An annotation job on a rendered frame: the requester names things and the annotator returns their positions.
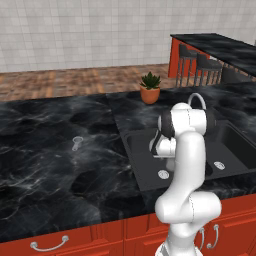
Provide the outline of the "black double basin sink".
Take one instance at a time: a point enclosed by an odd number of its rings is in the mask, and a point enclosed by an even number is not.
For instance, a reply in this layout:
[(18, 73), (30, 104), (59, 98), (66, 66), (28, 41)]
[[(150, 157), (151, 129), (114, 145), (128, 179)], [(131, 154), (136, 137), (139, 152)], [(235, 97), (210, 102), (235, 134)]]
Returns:
[[(168, 188), (173, 173), (166, 160), (154, 158), (149, 142), (156, 129), (127, 131), (121, 134), (132, 170), (141, 191)], [(206, 180), (256, 172), (256, 142), (228, 120), (219, 120), (205, 136)]]

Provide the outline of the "clear measuring cup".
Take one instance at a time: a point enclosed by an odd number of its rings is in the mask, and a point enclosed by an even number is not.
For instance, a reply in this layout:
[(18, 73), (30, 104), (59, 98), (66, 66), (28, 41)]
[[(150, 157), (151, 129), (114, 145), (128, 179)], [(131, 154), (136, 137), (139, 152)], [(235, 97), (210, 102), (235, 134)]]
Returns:
[(73, 145), (73, 147), (72, 147), (72, 150), (73, 150), (73, 151), (77, 151), (78, 148), (79, 148), (79, 146), (80, 146), (80, 144), (82, 143), (82, 141), (83, 141), (83, 138), (82, 138), (81, 136), (76, 136), (76, 137), (74, 137), (74, 138), (73, 138), (73, 143), (74, 143), (74, 145)]

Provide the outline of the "black topped red island counter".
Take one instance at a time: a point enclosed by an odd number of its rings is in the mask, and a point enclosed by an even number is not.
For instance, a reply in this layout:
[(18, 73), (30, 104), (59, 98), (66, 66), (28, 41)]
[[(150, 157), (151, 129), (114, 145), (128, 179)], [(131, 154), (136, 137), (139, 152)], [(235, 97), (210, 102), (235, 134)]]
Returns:
[(171, 34), (171, 37), (169, 78), (176, 77), (180, 43), (256, 77), (256, 46), (216, 33)]

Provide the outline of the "silver arched tap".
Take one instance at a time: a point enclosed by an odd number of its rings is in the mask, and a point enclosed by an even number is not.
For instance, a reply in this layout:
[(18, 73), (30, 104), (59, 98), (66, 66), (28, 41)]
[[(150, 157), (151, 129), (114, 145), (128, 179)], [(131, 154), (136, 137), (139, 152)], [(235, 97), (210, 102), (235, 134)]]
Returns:
[(200, 103), (201, 103), (201, 108), (202, 108), (203, 110), (207, 110), (205, 100), (204, 100), (204, 98), (203, 98), (199, 93), (192, 93), (192, 94), (189, 96), (189, 98), (188, 98), (188, 103), (187, 103), (187, 104), (189, 105), (190, 109), (193, 109), (192, 106), (191, 106), (191, 104), (192, 104), (192, 100), (193, 100), (194, 98), (197, 98), (197, 99), (200, 101)]

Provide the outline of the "green plant in orange pot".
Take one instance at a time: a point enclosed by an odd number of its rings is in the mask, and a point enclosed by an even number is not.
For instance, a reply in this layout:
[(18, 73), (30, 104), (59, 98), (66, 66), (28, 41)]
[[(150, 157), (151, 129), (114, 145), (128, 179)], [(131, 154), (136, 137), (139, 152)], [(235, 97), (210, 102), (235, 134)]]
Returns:
[(160, 95), (160, 77), (149, 72), (142, 77), (140, 95), (145, 104), (154, 104)]

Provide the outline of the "red cupboard door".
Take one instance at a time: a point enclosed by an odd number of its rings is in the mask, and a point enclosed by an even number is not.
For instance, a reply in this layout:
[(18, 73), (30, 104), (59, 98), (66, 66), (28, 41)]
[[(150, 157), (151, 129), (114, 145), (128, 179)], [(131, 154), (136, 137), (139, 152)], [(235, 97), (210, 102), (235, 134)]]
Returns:
[[(221, 215), (204, 226), (205, 241), (201, 252), (204, 256), (256, 256), (256, 194), (225, 199), (221, 201)], [(219, 240), (214, 249), (207, 249), (213, 243), (209, 231), (219, 225)], [(201, 234), (195, 238), (200, 248)]]
[(123, 221), (124, 256), (155, 256), (168, 234), (155, 213), (127, 218)]

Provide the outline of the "dark grey bar stool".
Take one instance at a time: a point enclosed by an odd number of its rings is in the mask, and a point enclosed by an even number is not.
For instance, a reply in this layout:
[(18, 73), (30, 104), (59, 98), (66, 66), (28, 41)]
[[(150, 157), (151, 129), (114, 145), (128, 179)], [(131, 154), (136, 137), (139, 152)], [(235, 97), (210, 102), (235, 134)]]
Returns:
[(217, 60), (208, 59), (205, 55), (198, 53), (196, 71), (201, 71), (199, 85), (202, 85), (204, 73), (207, 73), (206, 83), (209, 83), (211, 72), (218, 73), (218, 75), (213, 75), (213, 80), (218, 81), (220, 78), (219, 73), (222, 71), (222, 65)]
[(195, 50), (189, 50), (184, 44), (179, 45), (179, 60), (176, 73), (176, 86), (182, 85), (186, 62), (189, 62), (187, 79), (190, 79), (190, 76), (192, 75), (192, 64), (196, 58), (197, 52)]
[(224, 67), (221, 74), (221, 82), (224, 84), (250, 82), (248, 76), (236, 72), (234, 69)]

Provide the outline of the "red drawer front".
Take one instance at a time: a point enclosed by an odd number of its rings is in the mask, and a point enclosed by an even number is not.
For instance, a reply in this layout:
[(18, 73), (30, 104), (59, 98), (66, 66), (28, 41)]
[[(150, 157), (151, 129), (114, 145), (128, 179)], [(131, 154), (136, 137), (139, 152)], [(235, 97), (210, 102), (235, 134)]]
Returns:
[[(37, 252), (30, 248), (36, 241), (39, 248), (50, 248), (69, 241), (50, 252)], [(97, 224), (0, 243), (0, 256), (123, 256), (123, 224), (121, 221)]]

